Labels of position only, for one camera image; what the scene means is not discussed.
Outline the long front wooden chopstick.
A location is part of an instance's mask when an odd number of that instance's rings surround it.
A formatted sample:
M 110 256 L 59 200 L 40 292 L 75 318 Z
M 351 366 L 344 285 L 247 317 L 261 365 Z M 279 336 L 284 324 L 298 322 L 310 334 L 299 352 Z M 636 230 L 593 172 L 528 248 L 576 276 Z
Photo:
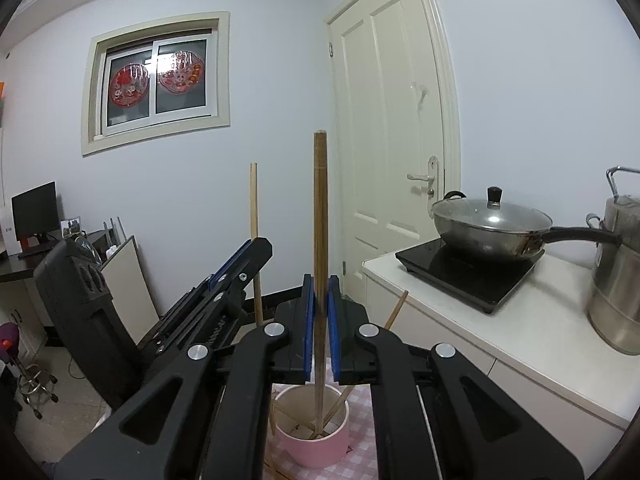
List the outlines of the long front wooden chopstick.
M 329 270 L 328 151 L 326 132 L 314 133 L 314 433 L 323 429 L 323 395 L 326 383 L 326 286 Z

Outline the white kitchen counter cabinet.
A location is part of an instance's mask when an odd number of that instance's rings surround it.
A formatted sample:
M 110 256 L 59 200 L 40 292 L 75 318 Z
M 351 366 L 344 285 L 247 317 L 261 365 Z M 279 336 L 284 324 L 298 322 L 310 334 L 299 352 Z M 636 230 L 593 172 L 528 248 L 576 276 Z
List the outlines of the white kitchen counter cabinet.
M 408 344 L 448 342 L 551 432 L 592 474 L 639 406 L 639 360 L 606 344 L 588 321 L 590 272 L 552 256 L 492 315 L 407 273 L 394 255 L 363 266 L 369 318 L 394 322 Z

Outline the upright chopstick in holder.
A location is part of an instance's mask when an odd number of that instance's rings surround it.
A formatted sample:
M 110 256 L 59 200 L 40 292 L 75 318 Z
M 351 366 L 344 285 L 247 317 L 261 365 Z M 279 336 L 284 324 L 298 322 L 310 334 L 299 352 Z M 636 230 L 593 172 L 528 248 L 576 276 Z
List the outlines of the upright chopstick in holder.
M 331 421 L 331 419 L 334 417 L 334 415 L 338 412 L 338 410 L 345 404 L 345 402 L 347 401 L 348 397 L 352 393 L 352 390 L 354 390 L 354 386 L 347 386 L 342 391 L 340 396 L 337 398 L 337 400 L 330 407 L 329 411 L 324 415 L 323 426 L 326 426 Z

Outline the white leaning board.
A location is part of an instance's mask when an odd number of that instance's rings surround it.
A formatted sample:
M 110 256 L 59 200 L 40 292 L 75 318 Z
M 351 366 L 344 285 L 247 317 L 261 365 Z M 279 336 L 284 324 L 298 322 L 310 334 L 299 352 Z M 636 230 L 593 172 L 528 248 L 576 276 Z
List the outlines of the white leaning board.
M 122 325 L 138 344 L 160 317 L 146 284 L 133 236 L 107 258 L 101 272 Z

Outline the pink cylindrical utensil holder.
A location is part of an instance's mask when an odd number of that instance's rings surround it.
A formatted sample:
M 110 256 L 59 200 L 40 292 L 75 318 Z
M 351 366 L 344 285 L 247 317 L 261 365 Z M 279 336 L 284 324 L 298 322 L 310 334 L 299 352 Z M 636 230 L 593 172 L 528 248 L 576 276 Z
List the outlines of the pink cylindrical utensil holder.
M 274 398 L 274 430 L 285 452 L 296 464 L 307 469 L 323 469 L 340 462 L 349 448 L 347 402 L 324 426 L 314 433 L 314 385 L 288 386 Z

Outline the pink checkered tablecloth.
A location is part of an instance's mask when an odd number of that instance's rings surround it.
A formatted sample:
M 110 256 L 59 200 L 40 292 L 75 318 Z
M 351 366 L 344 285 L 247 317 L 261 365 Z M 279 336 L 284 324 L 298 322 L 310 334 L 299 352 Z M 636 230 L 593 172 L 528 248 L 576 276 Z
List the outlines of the pink checkered tablecloth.
M 370 388 L 358 386 L 326 425 L 326 435 L 311 441 L 311 385 L 276 387 L 282 410 L 274 412 L 269 434 L 273 467 L 287 479 L 376 479 L 375 433 Z

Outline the black induction cooktop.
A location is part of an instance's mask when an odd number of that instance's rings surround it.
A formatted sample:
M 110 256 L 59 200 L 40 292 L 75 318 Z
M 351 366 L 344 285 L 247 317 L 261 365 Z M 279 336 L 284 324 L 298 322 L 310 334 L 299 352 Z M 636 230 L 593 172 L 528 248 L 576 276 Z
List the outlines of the black induction cooktop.
M 395 257 L 408 273 L 491 314 L 512 296 L 543 254 L 524 260 L 483 256 L 436 238 L 400 250 Z

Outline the black computer monitor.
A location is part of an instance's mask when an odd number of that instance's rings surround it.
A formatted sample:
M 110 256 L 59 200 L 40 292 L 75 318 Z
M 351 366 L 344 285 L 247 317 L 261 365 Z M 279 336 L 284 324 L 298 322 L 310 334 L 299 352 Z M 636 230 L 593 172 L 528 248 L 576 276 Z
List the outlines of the black computer monitor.
M 15 236 L 23 252 L 32 249 L 29 245 L 32 237 L 38 240 L 37 247 L 47 244 L 48 235 L 60 226 L 54 182 L 13 196 L 11 206 Z

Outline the dark desk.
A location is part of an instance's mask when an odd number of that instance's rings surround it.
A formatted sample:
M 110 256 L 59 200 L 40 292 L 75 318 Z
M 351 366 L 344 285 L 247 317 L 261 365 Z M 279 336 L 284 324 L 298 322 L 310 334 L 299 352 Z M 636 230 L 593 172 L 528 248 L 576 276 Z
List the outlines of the dark desk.
M 34 276 L 35 268 L 54 247 L 53 243 L 31 247 L 26 252 L 9 255 L 2 252 L 0 256 L 0 283 L 27 280 Z

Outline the steel wok with lid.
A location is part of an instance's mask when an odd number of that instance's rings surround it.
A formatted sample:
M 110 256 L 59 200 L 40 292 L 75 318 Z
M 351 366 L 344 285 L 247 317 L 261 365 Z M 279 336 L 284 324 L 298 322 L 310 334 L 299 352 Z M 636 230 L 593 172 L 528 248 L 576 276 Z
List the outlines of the steel wok with lid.
M 620 246 L 611 232 L 555 226 L 548 214 L 502 199 L 502 189 L 491 186 L 485 198 L 454 191 L 433 204 L 433 220 L 440 238 L 449 246 L 477 254 L 530 260 L 553 243 L 590 242 Z

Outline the cream panel door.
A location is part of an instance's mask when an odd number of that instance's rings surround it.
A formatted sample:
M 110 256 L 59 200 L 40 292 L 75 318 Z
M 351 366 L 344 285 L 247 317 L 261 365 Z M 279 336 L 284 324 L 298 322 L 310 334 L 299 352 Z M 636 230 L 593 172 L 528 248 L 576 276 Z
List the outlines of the cream panel door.
M 436 0 L 326 0 L 340 156 L 343 292 L 363 265 L 434 240 L 460 183 L 454 72 Z

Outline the window with red decorations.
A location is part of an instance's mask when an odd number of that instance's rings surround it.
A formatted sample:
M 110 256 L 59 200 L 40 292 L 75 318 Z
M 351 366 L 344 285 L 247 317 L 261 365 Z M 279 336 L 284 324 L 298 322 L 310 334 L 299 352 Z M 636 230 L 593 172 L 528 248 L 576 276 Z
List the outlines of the window with red decorations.
M 94 37 L 81 153 L 230 126 L 229 39 L 227 11 L 171 16 Z

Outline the stainless steel steamer pot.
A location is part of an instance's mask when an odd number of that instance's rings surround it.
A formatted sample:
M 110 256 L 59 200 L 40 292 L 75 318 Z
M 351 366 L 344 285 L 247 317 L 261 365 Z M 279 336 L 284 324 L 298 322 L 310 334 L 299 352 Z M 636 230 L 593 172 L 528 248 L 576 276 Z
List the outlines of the stainless steel steamer pot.
M 620 194 L 615 182 L 619 172 L 638 174 L 637 168 L 615 166 L 606 170 L 612 197 L 606 201 L 598 231 L 617 235 L 618 246 L 600 244 L 594 260 L 587 315 L 596 333 L 612 348 L 636 356 L 639 353 L 639 199 Z

